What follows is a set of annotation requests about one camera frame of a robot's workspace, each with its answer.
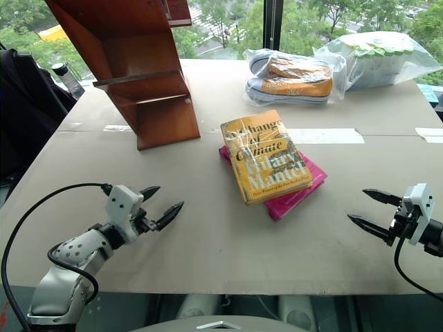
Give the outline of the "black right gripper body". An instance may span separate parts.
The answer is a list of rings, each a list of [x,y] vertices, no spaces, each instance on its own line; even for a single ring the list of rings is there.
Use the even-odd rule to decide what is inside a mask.
[[[395,206],[395,214],[388,228],[387,245],[392,246],[397,237],[401,237],[402,233],[408,226],[406,238],[410,239],[417,227],[418,218],[421,216],[421,209],[418,205],[412,203],[404,203],[402,199],[388,199],[387,204]]]

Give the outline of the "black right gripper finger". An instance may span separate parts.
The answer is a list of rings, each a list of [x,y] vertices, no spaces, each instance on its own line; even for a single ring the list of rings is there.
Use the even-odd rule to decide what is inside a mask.
[[[401,206],[402,198],[388,192],[372,188],[363,189],[362,192],[380,203],[389,204],[395,207]]]
[[[388,243],[390,238],[390,233],[387,229],[382,228],[376,223],[371,222],[369,219],[366,219],[362,216],[355,214],[348,214],[347,217],[353,222],[355,225],[359,226],[362,230],[378,237]]]

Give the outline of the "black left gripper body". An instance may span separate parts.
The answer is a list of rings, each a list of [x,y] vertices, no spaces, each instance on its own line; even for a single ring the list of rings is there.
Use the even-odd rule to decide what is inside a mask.
[[[143,234],[158,230],[157,223],[147,218],[147,212],[143,208],[139,208],[137,213],[131,217],[130,221],[136,234]]]

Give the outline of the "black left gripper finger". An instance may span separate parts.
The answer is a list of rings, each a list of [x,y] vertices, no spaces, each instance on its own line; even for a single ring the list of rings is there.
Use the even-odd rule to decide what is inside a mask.
[[[159,185],[154,185],[141,190],[140,194],[143,196],[143,202],[154,196],[160,190],[160,188],[161,187]]]
[[[183,205],[184,205],[183,201],[179,202],[170,207],[166,212],[164,212],[163,216],[158,221],[155,222],[156,231],[160,232],[162,231],[163,228],[169,225],[177,217]]]

